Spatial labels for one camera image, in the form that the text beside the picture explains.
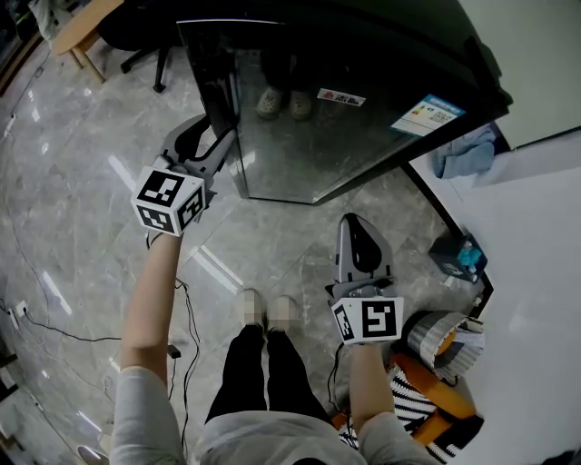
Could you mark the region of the person's right shoe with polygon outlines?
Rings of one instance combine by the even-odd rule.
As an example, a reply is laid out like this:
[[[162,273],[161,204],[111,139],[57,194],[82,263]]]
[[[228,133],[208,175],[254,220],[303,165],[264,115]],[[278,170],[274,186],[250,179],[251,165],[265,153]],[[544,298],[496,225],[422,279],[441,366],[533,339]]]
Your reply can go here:
[[[269,319],[270,329],[288,332],[297,324],[297,304],[288,295],[278,297]]]

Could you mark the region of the blue cloth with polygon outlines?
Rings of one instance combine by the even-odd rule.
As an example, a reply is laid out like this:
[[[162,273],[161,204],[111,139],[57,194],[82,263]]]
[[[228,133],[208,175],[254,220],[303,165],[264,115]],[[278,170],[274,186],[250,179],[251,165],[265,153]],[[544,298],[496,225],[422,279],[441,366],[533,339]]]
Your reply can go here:
[[[495,158],[496,135],[485,127],[446,143],[430,154],[433,173],[439,179],[481,174]]]

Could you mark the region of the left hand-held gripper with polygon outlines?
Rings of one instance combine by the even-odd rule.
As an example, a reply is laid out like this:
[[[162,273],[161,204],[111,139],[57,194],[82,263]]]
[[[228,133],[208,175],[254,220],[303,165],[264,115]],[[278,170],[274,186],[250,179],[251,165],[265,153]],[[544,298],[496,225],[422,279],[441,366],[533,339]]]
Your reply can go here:
[[[195,158],[202,135],[209,128],[209,117],[199,114],[178,125],[164,139],[163,155],[174,163],[189,160],[191,174],[143,167],[131,198],[141,226],[179,237],[191,223],[200,220],[215,195],[205,182],[211,182],[220,171],[236,139],[235,129],[225,131],[202,157]]]

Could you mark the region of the person's shoe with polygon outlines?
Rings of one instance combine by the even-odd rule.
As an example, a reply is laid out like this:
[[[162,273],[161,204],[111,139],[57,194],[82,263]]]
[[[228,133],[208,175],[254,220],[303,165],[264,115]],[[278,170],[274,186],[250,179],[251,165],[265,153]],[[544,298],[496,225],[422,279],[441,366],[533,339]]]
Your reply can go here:
[[[255,290],[243,290],[237,296],[237,306],[243,326],[263,326],[264,310],[261,303],[261,296]]]
[[[270,329],[288,332],[297,324],[297,304],[288,295],[278,297],[269,319]]]

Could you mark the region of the person's right forearm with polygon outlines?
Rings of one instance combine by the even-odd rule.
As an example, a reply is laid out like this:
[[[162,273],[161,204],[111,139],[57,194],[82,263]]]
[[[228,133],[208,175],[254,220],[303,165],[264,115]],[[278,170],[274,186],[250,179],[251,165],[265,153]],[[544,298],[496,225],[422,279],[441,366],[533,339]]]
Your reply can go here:
[[[377,343],[353,344],[350,359],[350,411],[357,434],[382,413],[395,410],[390,381]]]

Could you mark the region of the wooden table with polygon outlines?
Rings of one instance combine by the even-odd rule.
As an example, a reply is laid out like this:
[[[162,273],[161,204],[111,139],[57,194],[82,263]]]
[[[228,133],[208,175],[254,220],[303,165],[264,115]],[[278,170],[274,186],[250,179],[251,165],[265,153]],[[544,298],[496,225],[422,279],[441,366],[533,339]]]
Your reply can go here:
[[[55,55],[67,55],[78,69],[87,68],[99,84],[105,78],[87,55],[87,51],[100,38],[98,25],[124,0],[90,0],[58,33],[52,42]]]

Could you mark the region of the person's black trousers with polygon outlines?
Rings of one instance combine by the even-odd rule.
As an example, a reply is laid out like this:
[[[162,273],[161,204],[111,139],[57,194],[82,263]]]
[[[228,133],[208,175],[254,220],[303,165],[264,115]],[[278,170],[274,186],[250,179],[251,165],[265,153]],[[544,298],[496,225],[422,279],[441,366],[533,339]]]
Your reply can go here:
[[[251,323],[232,340],[207,419],[242,411],[296,413],[331,423],[286,332],[264,333]]]

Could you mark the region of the black glossy appliance door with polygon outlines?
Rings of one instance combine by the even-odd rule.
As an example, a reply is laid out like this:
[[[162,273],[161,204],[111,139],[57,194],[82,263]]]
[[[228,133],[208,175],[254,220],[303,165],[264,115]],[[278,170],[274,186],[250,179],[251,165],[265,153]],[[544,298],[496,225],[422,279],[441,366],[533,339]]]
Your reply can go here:
[[[471,51],[456,69],[387,50],[238,51],[242,196],[319,205],[505,115],[511,97]]]

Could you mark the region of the black glass-door fridge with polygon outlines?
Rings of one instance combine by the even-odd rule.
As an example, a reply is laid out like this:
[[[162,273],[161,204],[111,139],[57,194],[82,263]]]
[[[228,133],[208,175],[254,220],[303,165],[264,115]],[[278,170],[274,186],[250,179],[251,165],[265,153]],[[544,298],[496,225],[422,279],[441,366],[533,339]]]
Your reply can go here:
[[[238,138],[234,56],[240,50],[387,50],[456,69],[469,65],[477,45],[501,87],[496,59],[459,0],[190,0],[177,26],[215,135],[236,130],[225,160],[230,171]]]

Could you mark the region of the person's left shoe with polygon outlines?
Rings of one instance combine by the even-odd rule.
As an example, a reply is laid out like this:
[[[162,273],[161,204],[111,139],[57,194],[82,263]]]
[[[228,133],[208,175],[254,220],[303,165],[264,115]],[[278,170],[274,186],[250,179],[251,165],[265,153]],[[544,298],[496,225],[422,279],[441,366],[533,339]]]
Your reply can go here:
[[[237,296],[237,306],[243,326],[263,326],[264,310],[261,303],[261,296],[255,290],[243,290]]]

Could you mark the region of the dark blue box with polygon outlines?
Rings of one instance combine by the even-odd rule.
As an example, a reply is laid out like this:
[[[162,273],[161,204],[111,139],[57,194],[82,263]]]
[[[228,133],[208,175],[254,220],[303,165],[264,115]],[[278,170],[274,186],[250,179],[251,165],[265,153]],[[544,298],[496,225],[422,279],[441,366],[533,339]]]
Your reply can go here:
[[[487,266],[487,256],[472,234],[444,234],[434,241],[428,255],[447,276],[472,284],[479,281]]]

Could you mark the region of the black office chair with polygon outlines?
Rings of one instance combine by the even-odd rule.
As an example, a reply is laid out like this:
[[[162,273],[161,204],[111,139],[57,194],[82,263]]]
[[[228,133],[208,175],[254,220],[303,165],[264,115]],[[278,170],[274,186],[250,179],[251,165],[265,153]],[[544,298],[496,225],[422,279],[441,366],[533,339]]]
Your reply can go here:
[[[176,25],[179,0],[123,0],[97,26],[97,32],[111,47],[133,52],[120,68],[123,74],[145,56],[158,53],[153,90],[160,94],[162,74],[170,49],[181,38]]]

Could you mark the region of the person's grey shirt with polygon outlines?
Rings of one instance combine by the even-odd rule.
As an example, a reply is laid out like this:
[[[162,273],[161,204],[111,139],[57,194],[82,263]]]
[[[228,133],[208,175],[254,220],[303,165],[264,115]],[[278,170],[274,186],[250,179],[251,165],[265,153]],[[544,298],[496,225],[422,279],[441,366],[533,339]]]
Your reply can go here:
[[[297,413],[241,411],[210,420],[199,447],[201,465],[439,465],[381,413],[345,444],[328,423]],[[186,465],[178,423],[165,385],[141,367],[122,370],[114,413],[112,465]]]

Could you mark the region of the person's left forearm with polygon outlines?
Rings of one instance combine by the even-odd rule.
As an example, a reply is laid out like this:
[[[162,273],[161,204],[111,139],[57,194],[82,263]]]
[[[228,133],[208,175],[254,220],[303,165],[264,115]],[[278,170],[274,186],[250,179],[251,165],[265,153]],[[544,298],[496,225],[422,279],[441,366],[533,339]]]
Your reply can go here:
[[[121,367],[145,368],[163,383],[181,246],[181,237],[157,236],[124,314]]]

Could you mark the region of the striped woven basket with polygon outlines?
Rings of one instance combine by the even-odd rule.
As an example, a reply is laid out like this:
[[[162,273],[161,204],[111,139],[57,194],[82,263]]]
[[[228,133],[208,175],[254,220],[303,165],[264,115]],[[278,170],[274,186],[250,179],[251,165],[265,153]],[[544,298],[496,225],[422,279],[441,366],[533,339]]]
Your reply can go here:
[[[461,312],[425,311],[408,320],[408,348],[441,380],[466,374],[486,345],[483,323]]]

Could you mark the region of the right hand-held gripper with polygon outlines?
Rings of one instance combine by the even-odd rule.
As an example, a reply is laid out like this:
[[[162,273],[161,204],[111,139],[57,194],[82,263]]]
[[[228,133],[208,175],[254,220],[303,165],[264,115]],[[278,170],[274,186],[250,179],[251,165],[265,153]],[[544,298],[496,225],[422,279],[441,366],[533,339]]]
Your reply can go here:
[[[389,276],[391,261],[391,247],[373,224],[355,213],[342,216],[337,230],[336,282],[325,290],[345,345],[401,337],[404,299],[396,295]]]

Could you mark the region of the round beige stool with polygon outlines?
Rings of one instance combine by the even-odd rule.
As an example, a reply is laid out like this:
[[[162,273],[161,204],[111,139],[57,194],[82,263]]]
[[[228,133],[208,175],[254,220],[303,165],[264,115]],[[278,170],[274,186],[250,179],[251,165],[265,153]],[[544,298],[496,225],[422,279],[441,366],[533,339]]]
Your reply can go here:
[[[110,465],[106,455],[88,446],[78,445],[76,450],[85,465]]]

